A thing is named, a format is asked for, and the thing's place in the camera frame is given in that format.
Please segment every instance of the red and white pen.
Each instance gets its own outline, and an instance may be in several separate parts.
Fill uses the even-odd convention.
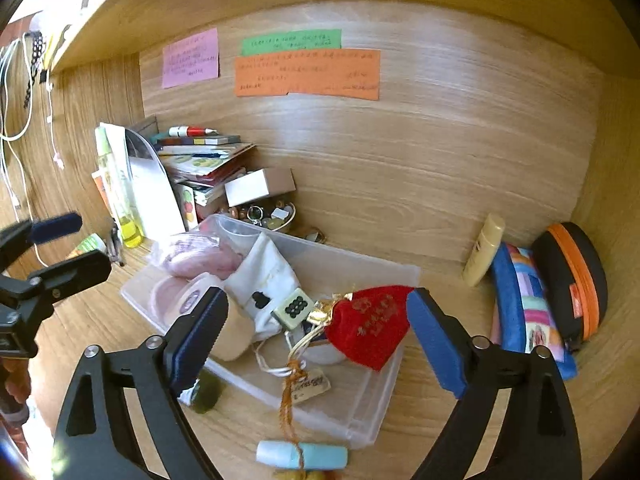
[[[215,133],[215,130],[195,128],[194,126],[174,126],[173,128],[169,128],[169,137],[202,137]]]

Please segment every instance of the orange sticky note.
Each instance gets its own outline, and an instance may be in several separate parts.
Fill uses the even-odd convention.
[[[236,57],[236,95],[339,95],[377,101],[380,51],[318,48]]]

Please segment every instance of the pink sticky note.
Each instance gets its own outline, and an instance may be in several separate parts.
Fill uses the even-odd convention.
[[[168,45],[162,58],[162,88],[217,78],[218,30],[212,28]]]

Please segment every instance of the black and orange case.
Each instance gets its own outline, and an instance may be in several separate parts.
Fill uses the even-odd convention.
[[[607,279],[600,257],[572,222],[549,226],[531,250],[558,332],[575,351],[596,333],[607,312]]]

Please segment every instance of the green sticky note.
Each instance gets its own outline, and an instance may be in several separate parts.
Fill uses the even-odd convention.
[[[242,40],[242,56],[268,54],[283,50],[302,48],[341,48],[342,31],[339,28],[315,30],[292,30],[265,34]]]

